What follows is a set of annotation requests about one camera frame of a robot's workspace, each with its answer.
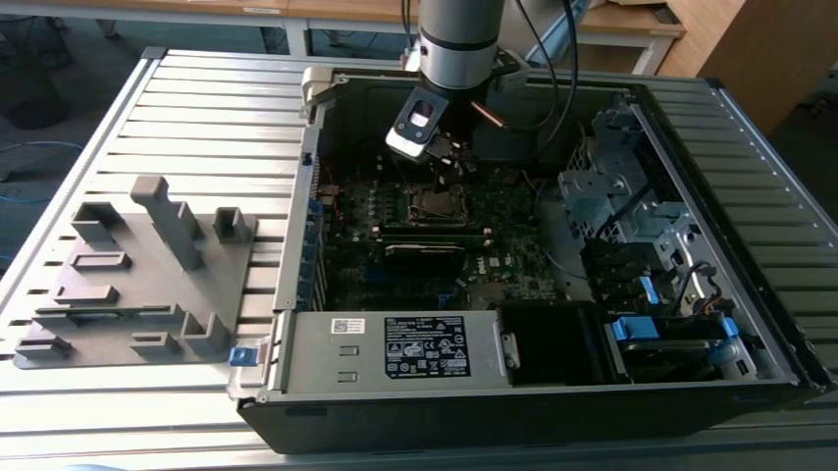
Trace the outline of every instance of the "floor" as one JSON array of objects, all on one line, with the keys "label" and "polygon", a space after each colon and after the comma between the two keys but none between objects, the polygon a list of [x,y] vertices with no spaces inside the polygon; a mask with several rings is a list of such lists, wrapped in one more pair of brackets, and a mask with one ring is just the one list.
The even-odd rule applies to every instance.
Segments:
[{"label": "floor", "polygon": [[[136,61],[148,46],[172,49],[264,53],[257,27],[168,25],[117,22],[117,39],[105,39],[93,20],[65,19],[64,41],[73,63],[52,74],[58,93],[69,102],[70,116],[58,125],[38,131],[18,131],[0,117],[0,150],[6,144],[33,140],[62,140],[84,145],[105,114]],[[279,52],[287,54],[284,33]],[[324,31],[313,31],[316,55],[396,59],[404,47],[397,34],[339,31],[340,47],[329,47]],[[74,162],[72,149],[21,147],[0,152],[0,196],[48,199]],[[12,177],[2,182],[2,175]],[[26,239],[46,203],[0,201],[0,275]]]},{"label": "floor", "polygon": [[[40,131],[17,131],[0,118],[0,149],[2,139],[12,141],[65,140],[84,144],[96,129],[106,107],[130,73],[147,46],[263,53],[261,33],[256,27],[164,25],[118,22],[117,39],[104,39],[92,20],[65,21],[62,36],[74,62],[53,73],[58,92],[69,102],[72,114],[58,125]],[[367,32],[340,33],[343,47],[329,47],[321,31],[313,32],[317,55],[395,59],[403,47],[397,34]],[[279,50],[285,50],[279,32]],[[775,131],[771,141],[815,198],[834,219],[838,219],[838,112],[816,120],[806,109],[795,110]],[[62,148],[22,147],[0,153],[0,196],[18,199],[48,198],[61,183],[74,161],[73,151]],[[0,201],[0,273],[13,257],[34,225],[45,203]]]}]

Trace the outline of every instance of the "wooden cabinet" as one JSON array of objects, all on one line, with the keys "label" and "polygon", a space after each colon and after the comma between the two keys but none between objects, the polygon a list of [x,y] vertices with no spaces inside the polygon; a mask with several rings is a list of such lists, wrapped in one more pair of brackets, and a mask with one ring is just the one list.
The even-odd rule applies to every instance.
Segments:
[{"label": "wooden cabinet", "polygon": [[659,75],[719,79],[770,133],[838,61],[838,1],[667,2],[687,32]]}]

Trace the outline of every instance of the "table leg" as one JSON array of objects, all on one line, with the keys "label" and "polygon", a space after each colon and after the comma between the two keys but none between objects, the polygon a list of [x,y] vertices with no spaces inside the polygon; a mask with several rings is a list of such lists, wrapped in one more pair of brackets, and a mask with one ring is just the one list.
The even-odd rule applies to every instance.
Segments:
[{"label": "table leg", "polygon": [[288,34],[288,53],[296,57],[308,57],[312,50],[312,37],[305,20],[284,19],[285,33]]},{"label": "table leg", "polygon": [[663,58],[666,57],[666,52],[668,52],[672,41],[674,38],[671,36],[652,37],[650,45],[643,49],[638,63],[634,66],[632,74],[652,76],[658,73],[658,68],[663,63]]},{"label": "table leg", "polygon": [[118,36],[116,32],[116,21],[114,20],[96,20],[96,24],[100,27],[100,31],[102,35],[108,39],[113,39]]},{"label": "table leg", "polygon": [[336,29],[329,29],[327,32],[328,34],[328,46],[329,47],[340,47],[340,36],[337,35],[337,30]]}]

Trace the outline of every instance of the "blue tab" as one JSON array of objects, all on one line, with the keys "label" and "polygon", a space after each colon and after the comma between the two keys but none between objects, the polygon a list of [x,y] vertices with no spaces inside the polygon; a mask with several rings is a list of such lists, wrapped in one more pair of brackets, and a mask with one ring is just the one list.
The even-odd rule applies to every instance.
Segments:
[{"label": "blue tab", "polygon": [[658,292],[652,285],[652,279],[650,277],[640,277],[640,285],[643,285],[643,289],[646,290],[646,297],[650,299],[650,304],[660,304],[660,298],[658,297]]},{"label": "blue tab", "polygon": [[650,316],[626,316],[611,323],[611,331],[620,340],[658,340],[658,327]]},{"label": "blue tab", "polygon": [[231,348],[228,362],[231,366],[256,366],[259,364],[259,349],[235,346]]},{"label": "blue tab", "polygon": [[722,319],[722,328],[724,329],[724,334],[731,337],[738,337],[738,327],[735,326],[734,319],[726,317]]}]

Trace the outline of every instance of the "black cable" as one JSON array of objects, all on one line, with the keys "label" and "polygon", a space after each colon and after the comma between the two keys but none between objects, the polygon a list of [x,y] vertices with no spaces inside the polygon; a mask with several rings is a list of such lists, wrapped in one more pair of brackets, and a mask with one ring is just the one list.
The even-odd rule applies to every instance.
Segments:
[{"label": "black cable", "polygon": [[694,310],[694,312],[696,312],[698,314],[707,314],[704,312],[707,308],[711,306],[712,303],[715,303],[719,299],[722,299],[722,287],[714,281],[712,276],[710,275],[707,276],[707,285],[712,287],[714,292],[710,295],[710,297],[704,300],[704,302],[702,302],[700,307]]},{"label": "black cable", "polygon": [[549,113],[544,116],[544,118],[533,125],[528,126],[504,126],[504,129],[509,132],[531,132],[539,130],[548,122],[555,118],[555,113],[559,108],[559,101],[562,101],[559,97],[559,80],[555,77],[555,71],[552,70],[552,66],[549,64],[549,54],[547,54],[547,48],[544,47],[544,43],[540,41],[540,36],[537,35],[537,30],[535,29],[535,25],[532,24],[532,20],[528,18],[528,14],[524,9],[524,5],[521,4],[521,0],[515,0],[515,4],[519,7],[519,11],[521,12],[523,20],[525,21],[525,25],[528,27],[529,32],[532,33],[532,37],[535,38],[535,44],[537,45],[537,52],[544,58],[544,62],[547,63],[547,71],[549,73],[549,83],[552,84],[552,104],[549,106]]},{"label": "black cable", "polygon": [[404,28],[404,51],[412,47],[409,36],[409,0],[401,0],[401,27]]},{"label": "black cable", "polygon": [[680,283],[678,284],[678,292],[675,295],[675,300],[674,303],[671,304],[671,315],[676,316],[678,315],[678,311],[680,310],[680,303],[683,302],[683,295],[686,294],[686,288],[690,286],[690,278],[692,277],[692,274],[702,269],[702,267],[710,266],[710,263],[707,263],[704,260],[696,260],[695,263],[692,265],[690,265],[690,268],[686,270],[686,274],[683,275],[683,279],[680,280]]},{"label": "black cable", "polygon": [[364,49],[361,49],[363,51],[367,51],[372,47],[372,43],[376,42],[376,39],[379,39],[379,34],[377,33],[375,33],[372,35],[372,38],[369,39],[369,42],[364,46]]},{"label": "black cable", "polygon": [[626,204],[623,204],[623,207],[619,208],[616,212],[611,214],[608,218],[604,220],[604,222],[602,223],[602,226],[599,226],[599,229],[596,229],[596,232],[594,233],[594,238],[599,238],[599,236],[602,236],[602,233],[604,232],[607,227],[622,219],[622,217],[628,213],[628,211],[631,211],[631,209],[638,205],[638,203],[640,202],[640,199],[643,199],[643,196],[646,196],[646,193],[648,193],[651,190],[652,190],[652,184],[646,183],[643,187],[638,190],[638,192],[634,193],[631,198],[628,198],[628,201],[626,201]]},{"label": "black cable", "polygon": [[540,154],[552,144],[556,135],[559,135],[559,130],[562,129],[562,125],[564,124],[564,120],[567,119],[567,115],[570,114],[571,107],[574,105],[574,100],[576,99],[576,88],[579,87],[579,40],[576,37],[576,22],[574,19],[574,10],[571,8],[570,0],[562,0],[562,5],[564,6],[564,16],[568,18],[567,22],[567,30],[571,39],[571,91],[567,95],[567,101],[564,103],[564,111],[562,111],[562,116],[559,117],[559,121],[555,124],[555,128],[552,129],[552,133],[547,140],[540,145],[535,153],[529,156],[528,163],[537,161]]}]

